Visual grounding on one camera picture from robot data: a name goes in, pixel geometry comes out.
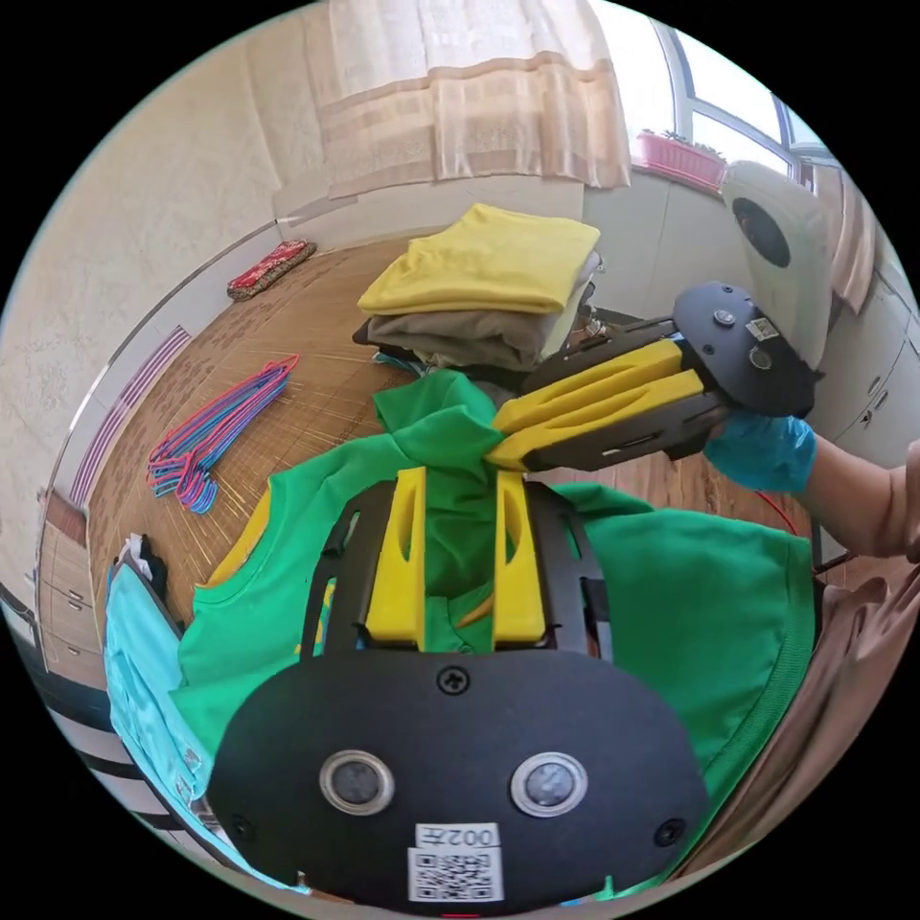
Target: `white cloth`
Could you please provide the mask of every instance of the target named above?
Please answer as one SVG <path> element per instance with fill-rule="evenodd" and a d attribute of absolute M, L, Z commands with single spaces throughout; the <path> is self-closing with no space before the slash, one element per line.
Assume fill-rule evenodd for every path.
<path fill-rule="evenodd" d="M 119 554 L 118 561 L 120 562 L 125 556 L 130 554 L 132 560 L 134 560 L 134 566 L 137 570 L 149 581 L 153 581 L 153 573 L 150 571 L 150 566 L 147 564 L 146 560 L 141 559 L 141 540 L 143 538 L 137 534 L 131 534 L 130 537 L 125 540 L 125 545 L 122 547 L 122 551 Z"/>

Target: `qr code label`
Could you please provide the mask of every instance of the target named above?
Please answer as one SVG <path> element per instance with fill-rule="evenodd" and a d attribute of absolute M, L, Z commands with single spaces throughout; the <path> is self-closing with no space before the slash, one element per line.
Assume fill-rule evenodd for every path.
<path fill-rule="evenodd" d="M 409 900 L 429 904 L 503 901 L 501 848 L 409 850 Z"/>
<path fill-rule="evenodd" d="M 779 330 L 769 321 L 769 319 L 752 319 L 747 324 L 747 331 L 757 339 L 758 342 L 766 342 L 771 338 L 779 337 Z"/>

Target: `blue glove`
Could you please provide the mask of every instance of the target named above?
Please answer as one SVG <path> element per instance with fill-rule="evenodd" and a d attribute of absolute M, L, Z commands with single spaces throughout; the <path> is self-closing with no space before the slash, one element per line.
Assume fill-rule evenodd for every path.
<path fill-rule="evenodd" d="M 812 475 L 817 437 L 801 419 L 729 416 L 724 431 L 703 450 L 706 459 L 739 486 L 757 492 L 798 493 Z"/>

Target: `pink planter box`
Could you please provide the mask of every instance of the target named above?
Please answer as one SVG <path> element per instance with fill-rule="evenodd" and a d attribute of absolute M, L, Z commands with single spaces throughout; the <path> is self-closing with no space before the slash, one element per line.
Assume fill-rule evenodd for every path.
<path fill-rule="evenodd" d="M 718 192 L 725 176 L 725 162 L 695 147 L 657 134 L 640 134 L 645 165 L 656 173 L 671 175 Z"/>

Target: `purple wall trim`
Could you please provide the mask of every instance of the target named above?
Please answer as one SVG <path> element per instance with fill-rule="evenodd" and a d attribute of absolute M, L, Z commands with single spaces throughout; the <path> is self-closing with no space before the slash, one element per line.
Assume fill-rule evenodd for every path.
<path fill-rule="evenodd" d="M 178 355 L 192 337 L 181 327 L 176 326 L 157 347 L 156 351 L 141 365 L 138 372 L 122 390 L 118 400 L 109 409 L 96 437 L 80 461 L 80 468 L 70 490 L 70 500 L 81 508 L 89 497 L 89 490 L 96 478 L 96 473 L 118 433 L 127 414 L 139 403 L 156 376 Z"/>

